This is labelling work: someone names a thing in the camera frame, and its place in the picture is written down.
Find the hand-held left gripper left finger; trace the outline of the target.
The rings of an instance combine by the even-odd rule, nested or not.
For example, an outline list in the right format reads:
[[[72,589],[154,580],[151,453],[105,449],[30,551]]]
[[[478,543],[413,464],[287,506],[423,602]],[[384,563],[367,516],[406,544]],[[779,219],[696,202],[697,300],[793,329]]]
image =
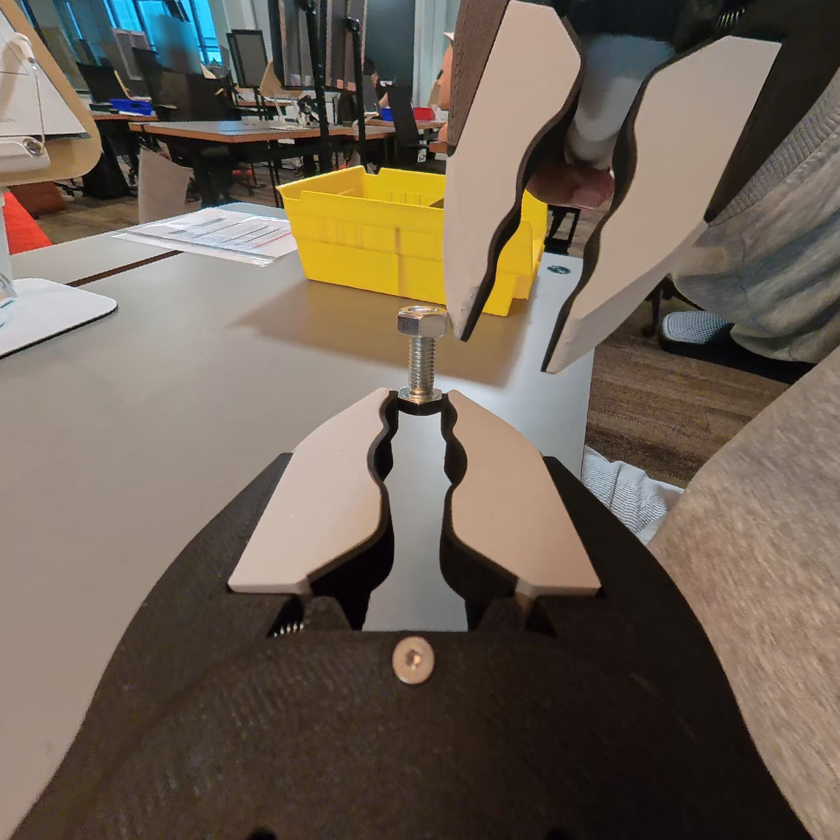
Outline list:
[[[312,594],[318,579],[372,545],[386,507],[375,451],[393,397],[374,390],[295,447],[228,578],[231,591]]]

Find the steel bolt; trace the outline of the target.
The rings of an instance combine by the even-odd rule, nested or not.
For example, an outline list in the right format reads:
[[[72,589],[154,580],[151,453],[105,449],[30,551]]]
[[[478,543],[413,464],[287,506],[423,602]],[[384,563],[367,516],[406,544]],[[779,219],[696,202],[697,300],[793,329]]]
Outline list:
[[[409,348],[408,385],[399,390],[397,399],[400,409],[416,416],[439,413],[442,393],[434,385],[436,342],[440,339],[404,337],[408,339]]]

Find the yellow plastic bin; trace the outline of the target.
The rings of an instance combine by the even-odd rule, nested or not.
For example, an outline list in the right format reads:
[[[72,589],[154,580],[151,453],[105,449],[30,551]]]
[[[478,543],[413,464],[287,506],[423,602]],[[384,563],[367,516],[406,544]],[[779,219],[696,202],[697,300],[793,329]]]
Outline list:
[[[278,192],[308,279],[446,304],[444,175],[355,166]]]

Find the steel hex nut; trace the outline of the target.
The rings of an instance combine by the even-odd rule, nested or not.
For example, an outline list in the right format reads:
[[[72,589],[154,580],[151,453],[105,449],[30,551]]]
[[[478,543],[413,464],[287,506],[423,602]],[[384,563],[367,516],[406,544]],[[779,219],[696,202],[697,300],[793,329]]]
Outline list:
[[[438,340],[446,335],[448,313],[431,306],[410,306],[399,310],[396,317],[397,331],[412,339]]]

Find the person's right forearm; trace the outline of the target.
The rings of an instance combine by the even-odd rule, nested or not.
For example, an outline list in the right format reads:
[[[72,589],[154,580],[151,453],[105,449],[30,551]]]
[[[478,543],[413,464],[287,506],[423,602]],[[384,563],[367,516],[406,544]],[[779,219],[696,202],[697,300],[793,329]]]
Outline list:
[[[839,344],[839,73],[710,223],[677,290],[745,350],[818,364]]]

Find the person's right hand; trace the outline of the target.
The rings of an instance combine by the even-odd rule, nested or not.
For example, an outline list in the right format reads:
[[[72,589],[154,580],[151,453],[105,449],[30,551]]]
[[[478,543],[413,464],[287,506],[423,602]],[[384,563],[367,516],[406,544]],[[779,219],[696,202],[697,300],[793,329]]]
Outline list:
[[[551,159],[541,163],[526,188],[548,205],[597,209],[613,198],[615,182],[609,171]]]

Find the person's striped shirt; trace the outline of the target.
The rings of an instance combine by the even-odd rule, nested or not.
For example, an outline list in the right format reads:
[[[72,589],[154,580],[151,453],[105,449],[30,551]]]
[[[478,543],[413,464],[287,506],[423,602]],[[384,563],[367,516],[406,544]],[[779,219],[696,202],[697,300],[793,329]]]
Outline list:
[[[685,492],[638,467],[610,461],[589,446],[584,447],[581,482],[645,545]]]

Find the black mesh office chair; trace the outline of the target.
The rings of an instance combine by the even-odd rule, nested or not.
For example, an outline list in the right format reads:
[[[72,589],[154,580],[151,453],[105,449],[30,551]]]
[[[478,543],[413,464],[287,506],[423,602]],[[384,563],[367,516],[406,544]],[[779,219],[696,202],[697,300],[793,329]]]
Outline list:
[[[798,382],[813,363],[778,360],[744,349],[732,336],[733,325],[707,311],[674,311],[659,324],[660,348],[672,355],[758,375],[785,385]]]

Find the wooden work table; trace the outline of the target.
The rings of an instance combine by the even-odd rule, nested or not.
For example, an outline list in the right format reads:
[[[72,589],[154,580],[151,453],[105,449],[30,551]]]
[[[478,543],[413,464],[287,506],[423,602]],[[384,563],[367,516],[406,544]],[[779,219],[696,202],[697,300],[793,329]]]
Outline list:
[[[362,154],[367,141],[384,140],[395,132],[391,125],[369,123],[364,136],[358,127],[329,126],[320,129],[281,127],[265,120],[160,122],[130,120],[129,127],[144,139],[156,139],[184,153],[192,167],[203,207],[215,207],[227,199],[214,184],[206,150],[222,146],[234,162],[266,164],[273,167],[289,159],[312,158],[319,173],[334,169],[335,157],[344,145],[353,145]]]

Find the laminated paper sheet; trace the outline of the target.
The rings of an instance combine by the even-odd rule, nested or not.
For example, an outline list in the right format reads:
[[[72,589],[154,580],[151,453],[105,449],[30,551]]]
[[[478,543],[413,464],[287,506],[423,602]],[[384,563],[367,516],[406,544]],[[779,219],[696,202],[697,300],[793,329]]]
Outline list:
[[[221,207],[137,225],[117,236],[144,245],[257,267],[268,267],[298,252],[298,243],[286,219]]]

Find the document stand with white base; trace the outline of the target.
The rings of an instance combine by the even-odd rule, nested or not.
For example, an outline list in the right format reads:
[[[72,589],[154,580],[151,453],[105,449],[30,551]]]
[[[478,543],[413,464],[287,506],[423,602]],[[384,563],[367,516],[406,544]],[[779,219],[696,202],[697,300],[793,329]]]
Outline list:
[[[13,1],[1,2],[10,16]],[[12,186],[71,179],[87,174],[99,161],[101,142],[95,122],[80,99],[78,116],[86,133],[43,141],[1,136],[1,208]],[[26,349],[80,326],[100,320],[117,309],[109,297],[40,279],[17,279],[1,216],[1,356]]]

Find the grey panel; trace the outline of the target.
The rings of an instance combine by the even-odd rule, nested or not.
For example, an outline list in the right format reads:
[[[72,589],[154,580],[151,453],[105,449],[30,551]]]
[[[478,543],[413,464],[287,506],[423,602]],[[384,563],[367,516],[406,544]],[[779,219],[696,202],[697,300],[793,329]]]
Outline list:
[[[187,191],[193,170],[152,150],[140,152],[138,205],[140,224],[189,212]]]

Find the large window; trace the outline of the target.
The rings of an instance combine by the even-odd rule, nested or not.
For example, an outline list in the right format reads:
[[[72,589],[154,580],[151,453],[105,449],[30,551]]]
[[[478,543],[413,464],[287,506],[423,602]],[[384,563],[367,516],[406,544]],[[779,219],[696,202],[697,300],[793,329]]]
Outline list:
[[[186,21],[199,51],[210,59],[221,55],[214,5],[208,1],[107,1],[115,28],[143,32],[152,49],[159,49],[162,35],[158,18],[174,17]]]

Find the orange cone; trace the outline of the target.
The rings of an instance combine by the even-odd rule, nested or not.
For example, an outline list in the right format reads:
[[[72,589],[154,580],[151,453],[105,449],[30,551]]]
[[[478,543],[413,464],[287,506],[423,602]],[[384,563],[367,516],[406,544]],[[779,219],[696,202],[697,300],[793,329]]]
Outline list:
[[[12,186],[6,190],[4,201],[3,220],[12,256],[53,245],[37,219],[67,208],[66,200],[55,183]]]

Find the white instruction sheet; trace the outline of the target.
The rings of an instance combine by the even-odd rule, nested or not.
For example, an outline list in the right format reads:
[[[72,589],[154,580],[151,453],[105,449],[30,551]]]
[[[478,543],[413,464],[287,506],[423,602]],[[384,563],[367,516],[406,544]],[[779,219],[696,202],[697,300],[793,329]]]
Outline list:
[[[13,4],[1,13],[1,136],[77,137],[81,101],[60,64]]]

